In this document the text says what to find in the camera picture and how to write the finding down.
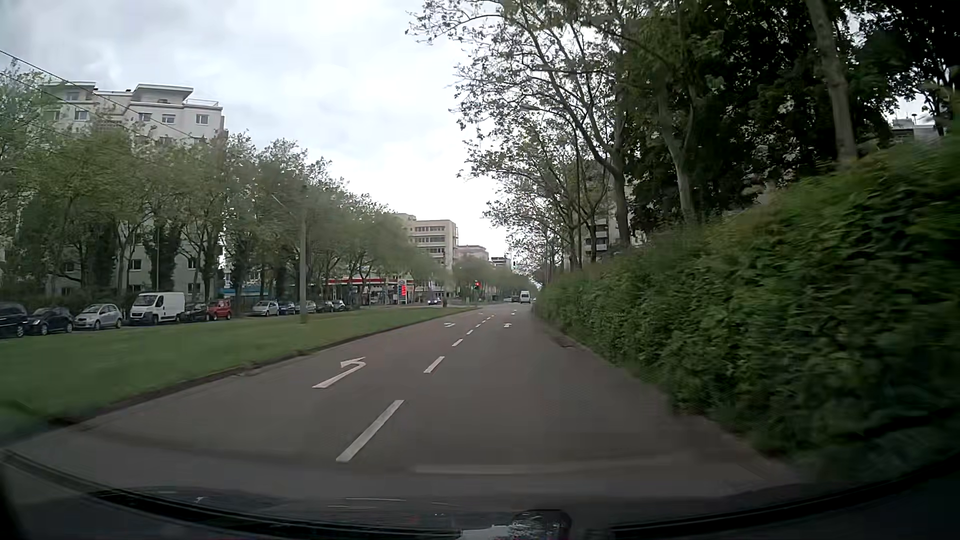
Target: curb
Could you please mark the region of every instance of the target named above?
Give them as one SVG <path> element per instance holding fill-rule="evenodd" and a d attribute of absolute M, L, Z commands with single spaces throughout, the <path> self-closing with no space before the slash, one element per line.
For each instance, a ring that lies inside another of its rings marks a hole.
<path fill-rule="evenodd" d="M 467 312 L 467 311 L 473 311 L 475 309 L 478 309 L 478 307 L 460 307 L 458 309 L 460 309 L 462 312 Z M 319 351 L 323 351 L 325 349 L 332 349 L 334 347 L 343 345 L 345 343 L 349 343 L 351 341 L 357 341 L 359 339 L 364 339 L 372 335 L 377 335 L 377 334 L 385 333 L 388 331 L 399 330 L 406 327 L 412 327 L 414 325 L 426 323 L 434 319 L 439 319 L 440 317 L 443 317 L 443 315 L 437 315 L 436 317 L 431 317 L 429 319 L 424 319 L 422 321 L 404 323 L 402 325 L 390 327 L 384 330 L 371 331 L 363 334 L 353 335 L 351 337 L 346 337 L 338 341 L 324 343 L 323 345 L 318 345 L 316 347 L 307 347 L 305 349 L 297 349 L 295 351 L 292 351 L 284 355 L 274 356 L 273 358 L 268 358 L 266 360 L 258 360 L 256 362 L 250 362 L 241 366 L 236 366 L 236 367 L 231 367 L 225 370 L 216 371 L 201 377 L 197 377 L 195 379 L 181 380 L 180 382 L 175 382 L 173 384 L 170 384 L 169 386 L 164 386 L 162 388 L 157 388 L 154 390 L 148 390 L 142 394 L 136 394 L 134 396 L 130 396 L 129 398 L 120 400 L 118 402 L 114 402 L 109 405 L 95 407 L 88 411 L 80 412 L 78 414 L 47 415 L 47 414 L 39 413 L 33 410 L 28 405 L 24 405 L 20 402 L 8 403 L 7 407 L 17 410 L 18 412 L 24 413 L 26 415 L 34 416 L 41 419 L 42 423 L 45 424 L 48 428 L 52 428 L 52 429 L 68 428 L 68 427 L 76 426 L 78 424 L 86 422 L 88 420 L 92 420 L 93 418 L 96 418 L 98 416 L 103 416 L 104 414 L 129 408 L 134 405 L 140 405 L 140 404 L 149 402 L 150 400 L 162 398 L 164 396 L 169 396 L 171 394 L 176 394 L 178 392 L 181 392 L 189 388 L 193 388 L 195 386 L 207 384 L 208 382 L 214 382 L 215 380 L 226 379 L 227 377 L 232 377 L 234 375 L 239 375 L 241 373 L 246 373 L 253 370 L 261 369 L 270 365 L 279 364 L 280 362 L 285 362 L 287 360 L 292 360 L 294 358 L 299 358 L 301 356 L 312 355 L 314 353 L 318 353 Z M 10 438 L 15 438 L 18 434 L 32 435 L 34 433 L 30 432 L 29 430 L 27 430 L 27 433 L 12 433 L 13 437 L 10 437 Z M 3 436 L 2 438 L 0 438 L 0 443 L 6 443 L 7 439 L 8 439 L 7 436 Z"/>

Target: black car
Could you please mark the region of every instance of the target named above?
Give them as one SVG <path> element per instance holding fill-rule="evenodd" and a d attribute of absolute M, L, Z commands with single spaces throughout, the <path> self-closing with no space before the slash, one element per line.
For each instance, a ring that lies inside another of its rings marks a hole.
<path fill-rule="evenodd" d="M 187 304 L 183 307 L 183 313 L 180 314 L 178 320 L 182 323 L 196 323 L 208 321 L 211 318 L 209 312 L 207 312 L 206 304 L 198 302 L 196 304 Z"/>
<path fill-rule="evenodd" d="M 27 319 L 27 333 L 46 335 L 51 331 L 73 331 L 73 315 L 66 307 L 40 307 Z"/>
<path fill-rule="evenodd" d="M 15 302 L 0 302 L 0 335 L 23 337 L 27 332 L 27 309 Z"/>

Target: white van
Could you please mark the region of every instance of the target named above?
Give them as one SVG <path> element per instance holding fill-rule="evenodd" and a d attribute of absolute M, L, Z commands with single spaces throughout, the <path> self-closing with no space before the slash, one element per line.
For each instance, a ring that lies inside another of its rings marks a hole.
<path fill-rule="evenodd" d="M 142 292 L 130 308 L 132 324 L 155 325 L 179 320 L 186 304 L 181 292 Z"/>

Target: road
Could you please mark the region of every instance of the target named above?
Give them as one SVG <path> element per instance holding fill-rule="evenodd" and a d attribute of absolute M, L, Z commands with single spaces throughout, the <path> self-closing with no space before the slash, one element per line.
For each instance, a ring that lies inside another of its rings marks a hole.
<path fill-rule="evenodd" d="M 290 498 L 714 497 L 797 477 L 571 346 L 529 305 L 384 332 L 21 441 L 116 487 Z"/>

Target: green lawn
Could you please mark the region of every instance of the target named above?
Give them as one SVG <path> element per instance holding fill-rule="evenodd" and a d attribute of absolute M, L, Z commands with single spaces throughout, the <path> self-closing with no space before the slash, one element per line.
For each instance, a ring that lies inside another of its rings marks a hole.
<path fill-rule="evenodd" d="M 145 391 L 374 331 L 463 311 L 370 308 L 346 313 L 0 339 L 0 400 L 79 414 Z M 24 418 L 0 407 L 0 432 Z"/>

